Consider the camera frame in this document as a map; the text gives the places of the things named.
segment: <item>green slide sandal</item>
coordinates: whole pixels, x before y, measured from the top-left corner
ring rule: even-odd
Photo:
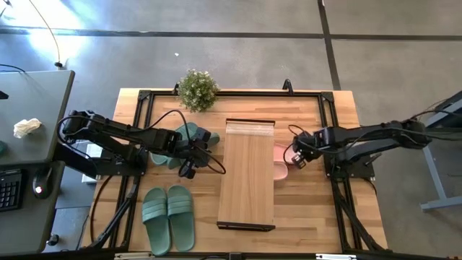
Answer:
[[[172,227],[173,243],[180,252],[194,247],[193,197],[183,186],[174,185],[167,191],[168,218]]]
[[[151,251],[155,256],[166,254],[172,245],[167,217],[167,195],[156,187],[144,197],[141,218],[146,226]]]

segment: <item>computer mouse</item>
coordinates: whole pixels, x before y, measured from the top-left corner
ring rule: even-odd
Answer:
[[[32,189],[37,199],[46,199],[53,190],[51,176],[53,169],[45,166],[38,168],[32,180]]]

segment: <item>potted plant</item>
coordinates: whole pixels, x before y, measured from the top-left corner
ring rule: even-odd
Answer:
[[[188,70],[178,83],[181,103],[191,112],[204,112],[217,100],[218,84],[207,71]]]

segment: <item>wooden board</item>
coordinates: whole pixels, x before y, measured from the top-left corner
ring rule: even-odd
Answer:
[[[138,92],[139,89],[120,91],[114,120],[132,124]],[[352,92],[334,91],[334,98],[340,126],[358,127],[359,121]],[[292,134],[287,130],[289,124],[297,124],[307,131],[316,131],[321,127],[318,103],[308,97],[221,97],[206,113],[189,113],[180,106],[176,97],[156,97],[152,122],[171,109],[181,109],[188,121],[196,122],[199,126],[211,132],[215,131],[224,138],[212,149],[214,156],[220,161],[223,160],[226,142],[226,118],[275,120],[274,140],[285,145],[292,140]],[[161,121],[158,127],[176,129],[181,124],[180,117],[171,114]],[[217,228],[221,175],[203,168],[198,171],[193,180],[188,180],[179,178],[177,170],[168,170],[165,166],[155,167],[149,163],[148,168],[139,189],[130,251],[150,250],[146,230],[141,223],[141,203],[144,196],[154,186],[167,189],[173,184],[186,186],[194,197],[196,245],[192,251],[266,253],[340,251],[331,184],[324,177],[322,158],[308,163],[302,170],[290,168],[283,185],[274,189],[274,224],[277,228],[266,233]],[[101,233],[114,214],[120,182],[120,178],[112,178],[101,193],[94,217],[95,236]],[[352,179],[351,182],[358,218],[375,240],[386,248],[374,190],[363,180]],[[351,226],[348,221],[345,223],[349,242],[352,244]],[[119,229],[119,243],[124,228],[125,218],[122,219]],[[89,225],[85,228],[82,245],[88,244],[90,244]]]
[[[228,120],[225,139],[218,221],[273,225],[274,124]]]

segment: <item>crumpled paper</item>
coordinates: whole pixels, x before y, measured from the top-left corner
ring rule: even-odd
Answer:
[[[42,122],[40,122],[36,118],[32,118],[30,120],[22,119],[21,121],[19,121],[18,123],[14,125],[13,135],[16,138],[21,139],[22,137],[26,136],[30,132],[39,128],[41,124]]]

